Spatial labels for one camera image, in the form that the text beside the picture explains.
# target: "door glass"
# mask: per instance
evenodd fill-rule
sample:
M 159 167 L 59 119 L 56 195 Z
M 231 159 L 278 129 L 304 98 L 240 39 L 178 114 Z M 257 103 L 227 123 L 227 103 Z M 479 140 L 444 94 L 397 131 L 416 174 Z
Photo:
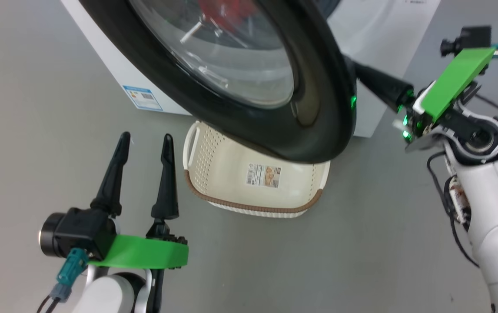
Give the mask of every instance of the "door glass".
M 252 0 L 130 0 L 172 54 L 214 91 L 256 107 L 288 103 L 293 72 Z

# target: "laundry basket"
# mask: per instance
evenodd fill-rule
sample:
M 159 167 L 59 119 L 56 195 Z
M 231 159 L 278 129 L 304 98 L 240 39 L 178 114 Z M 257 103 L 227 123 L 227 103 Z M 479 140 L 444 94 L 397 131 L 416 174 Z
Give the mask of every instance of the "laundry basket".
M 197 121 L 183 145 L 183 169 L 191 191 L 213 206 L 293 218 L 319 200 L 330 162 L 297 164 L 271 158 Z

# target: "green bracket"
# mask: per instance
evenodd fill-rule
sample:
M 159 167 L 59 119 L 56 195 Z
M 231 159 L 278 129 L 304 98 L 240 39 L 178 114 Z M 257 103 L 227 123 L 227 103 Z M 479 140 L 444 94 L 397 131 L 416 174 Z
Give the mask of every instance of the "green bracket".
M 106 258 L 89 264 L 122 269 L 172 269 L 187 265 L 188 254 L 187 244 L 118 235 Z
M 458 95 L 479 75 L 491 61 L 496 48 L 470 48 L 462 50 L 444 73 L 440 75 L 421 106 L 436 121 Z

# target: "washing machine door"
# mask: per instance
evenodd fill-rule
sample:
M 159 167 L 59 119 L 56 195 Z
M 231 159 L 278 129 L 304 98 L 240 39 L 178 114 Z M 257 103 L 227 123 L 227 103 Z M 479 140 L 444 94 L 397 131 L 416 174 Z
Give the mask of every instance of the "washing machine door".
M 137 69 L 195 117 L 278 158 L 348 144 L 355 75 L 326 23 L 336 0 L 80 0 Z

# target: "floor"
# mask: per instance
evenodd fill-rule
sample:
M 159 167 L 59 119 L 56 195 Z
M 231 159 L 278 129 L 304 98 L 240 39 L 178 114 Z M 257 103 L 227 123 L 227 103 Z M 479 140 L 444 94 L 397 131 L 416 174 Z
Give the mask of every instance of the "floor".
M 464 24 L 498 26 L 496 2 L 481 10 L 472 1 L 442 0 L 410 81 L 424 85 L 442 71 L 438 43 Z M 498 99 L 492 68 L 485 93 Z M 191 252 L 188 266 L 166 272 L 162 312 L 488 311 L 483 278 L 456 248 L 426 172 L 429 152 L 404 154 L 392 119 L 373 138 L 352 140 L 318 204 L 293 220 L 215 208 L 178 176 L 181 216 L 169 224 Z M 179 161 L 193 122 L 135 109 L 57 0 L 0 4 L 0 312 L 34 311 L 50 291 L 63 260 L 42 255 L 38 230 L 52 212 L 88 206 L 125 130 L 134 145 L 119 222 L 122 233 L 143 236 L 164 134 Z M 72 311 L 83 281 L 56 312 Z

